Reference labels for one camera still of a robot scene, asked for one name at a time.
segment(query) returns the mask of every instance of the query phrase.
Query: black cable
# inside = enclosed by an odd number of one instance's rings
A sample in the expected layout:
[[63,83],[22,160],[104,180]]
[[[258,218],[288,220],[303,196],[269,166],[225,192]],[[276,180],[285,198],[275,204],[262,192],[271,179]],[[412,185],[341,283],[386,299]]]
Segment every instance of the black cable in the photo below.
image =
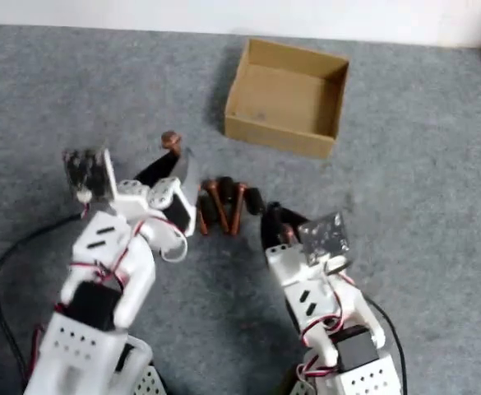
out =
[[397,346],[397,350],[399,351],[399,360],[401,364],[401,381],[403,383],[403,395],[408,395],[408,386],[407,386],[408,380],[406,378],[405,352],[403,351],[401,340],[399,339],[399,336],[397,335],[397,331],[395,330],[395,325],[391,321],[390,317],[388,317],[388,314],[386,314],[385,310],[383,310],[379,304],[374,302],[369,296],[366,296],[365,294],[363,294],[363,296],[364,296],[364,299],[382,315],[382,317],[385,319],[385,321],[388,323],[388,326],[390,327],[391,334],[394,337],[395,345]]
[[[60,228],[63,225],[66,225],[70,222],[73,221],[78,221],[83,217],[83,213],[79,214],[74,214],[72,216],[68,216],[67,218],[63,218],[62,220],[52,224],[52,225],[47,225],[44,226],[26,237],[20,239],[19,241],[15,242],[1,257],[0,257],[0,271],[6,261],[20,248],[23,247],[25,244],[28,244],[31,240],[36,239],[37,237],[41,235],[45,235],[52,230],[56,230],[57,228]],[[4,336],[6,337],[8,341],[8,345],[10,346],[10,349],[12,350],[13,355],[16,358],[16,363],[17,363],[17,369],[19,370],[19,374],[21,375],[21,387],[24,391],[25,386],[28,382],[28,368],[26,367],[26,361],[25,358],[21,352],[21,349],[19,348],[19,345],[17,344],[16,339],[13,336],[12,330],[10,329],[7,320],[4,317],[4,312],[2,311],[2,306],[1,306],[1,300],[0,300],[0,325],[2,332],[4,333]]]
[[350,267],[352,265],[354,261],[348,259],[346,262],[344,262],[342,265],[340,265],[339,267],[336,267],[335,269],[332,269],[330,270],[329,272],[326,272],[326,276],[329,277],[331,275],[334,275],[334,274],[338,274],[340,272],[342,272],[343,270],[347,269],[348,267]]

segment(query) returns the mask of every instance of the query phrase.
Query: gray carpet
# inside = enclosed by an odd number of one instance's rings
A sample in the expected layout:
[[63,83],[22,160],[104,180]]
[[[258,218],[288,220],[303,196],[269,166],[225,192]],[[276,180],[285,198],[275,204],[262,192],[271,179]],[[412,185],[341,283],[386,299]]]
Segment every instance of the gray carpet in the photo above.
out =
[[[220,134],[243,37],[0,26],[0,253],[79,209],[64,147],[107,142],[122,178],[173,128],[205,175],[231,174],[311,217],[342,209],[351,274],[398,327],[409,393],[481,395],[481,52],[278,40],[350,59],[329,160]],[[33,243],[2,275],[26,353],[80,229]],[[197,235],[186,262],[158,264],[132,331],[174,394],[266,395],[302,355],[257,229],[246,216],[237,239]],[[17,383],[0,333],[0,394]]]

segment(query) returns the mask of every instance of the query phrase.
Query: open cardboard box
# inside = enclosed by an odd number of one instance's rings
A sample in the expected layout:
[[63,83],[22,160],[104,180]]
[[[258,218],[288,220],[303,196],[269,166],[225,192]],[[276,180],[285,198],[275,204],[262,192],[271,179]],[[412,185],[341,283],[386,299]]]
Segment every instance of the open cardboard box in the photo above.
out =
[[225,106],[225,135],[326,158],[339,131],[348,60],[250,39]]

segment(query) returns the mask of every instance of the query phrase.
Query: white robotic arm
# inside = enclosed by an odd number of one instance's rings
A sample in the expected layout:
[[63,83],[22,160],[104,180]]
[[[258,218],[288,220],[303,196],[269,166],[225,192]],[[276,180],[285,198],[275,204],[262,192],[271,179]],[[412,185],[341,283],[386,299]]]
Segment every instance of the white robotic arm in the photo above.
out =
[[155,282],[154,254],[170,262],[187,254],[198,186],[192,153],[170,152],[118,186],[107,151],[70,152],[65,163],[78,198],[115,212],[95,213],[74,243],[25,395],[165,395],[151,348],[127,331]]
[[346,275],[348,243],[340,213],[308,221],[278,204],[261,223],[266,261],[310,350],[285,395],[399,395],[385,333]]

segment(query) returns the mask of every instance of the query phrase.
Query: cable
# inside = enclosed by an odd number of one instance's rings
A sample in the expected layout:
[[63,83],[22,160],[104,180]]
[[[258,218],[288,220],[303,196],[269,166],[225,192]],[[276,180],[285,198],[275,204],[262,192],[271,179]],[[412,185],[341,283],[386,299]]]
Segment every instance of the cable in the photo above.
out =
[[340,265],[339,267],[336,267],[335,269],[333,270],[330,270],[328,272],[326,272],[326,277],[329,277],[329,276],[332,276],[334,274],[339,274],[340,272],[342,272],[343,270],[347,269],[348,267],[350,267],[352,265],[352,263],[354,263],[354,261],[351,261],[351,260],[347,260],[346,262],[344,262],[342,265]]
[[[351,279],[350,277],[348,277],[346,275],[343,275],[343,274],[339,274],[339,276],[343,280],[345,280],[348,284],[350,284],[351,286],[358,289],[358,287],[355,285],[355,282],[354,282],[353,279]],[[392,322],[392,320],[390,319],[390,317],[388,317],[388,314],[386,313],[386,311],[379,304],[374,302],[373,299],[370,298],[369,296],[367,296],[364,292],[361,291],[361,293],[363,294],[364,300],[366,300],[369,304],[371,304],[373,306],[373,308],[375,310],[377,310],[379,312],[379,314],[385,319],[386,323],[390,327],[391,334],[394,337],[395,345],[397,346],[397,351],[399,352],[399,361],[400,361],[400,365],[401,365],[401,382],[403,384],[402,385],[403,395],[408,395],[408,378],[407,378],[407,373],[406,373],[405,351],[403,350],[403,345],[401,344],[401,340],[399,339],[399,335],[397,334],[397,331],[395,330],[395,325]]]
[[35,364],[37,363],[37,358],[39,356],[39,343],[41,334],[44,333],[44,328],[42,325],[35,325],[34,333],[32,333],[32,349],[30,352],[30,370],[29,375],[34,373]]
[[[74,214],[72,216],[68,216],[66,218],[63,218],[62,220],[52,224],[52,225],[47,225],[44,226],[26,237],[18,240],[15,242],[1,257],[0,257],[0,272],[2,270],[2,267],[6,263],[6,261],[20,248],[28,244],[31,240],[38,238],[39,236],[46,235],[47,233],[56,230],[57,228],[60,228],[70,222],[73,221],[79,221],[82,217],[84,216],[84,212],[80,214]],[[28,377],[29,377],[29,372],[28,372],[28,367],[26,365],[25,358],[21,352],[21,349],[19,348],[19,345],[17,344],[16,339],[13,336],[12,330],[10,329],[10,326],[7,323],[7,320],[4,317],[4,312],[2,311],[2,306],[1,306],[1,298],[0,298],[0,325],[2,332],[4,333],[5,338],[8,341],[8,345],[10,346],[10,349],[12,350],[12,353],[14,357],[16,358],[16,363],[17,363],[17,369],[19,370],[19,374],[21,375],[21,387],[25,388]]]

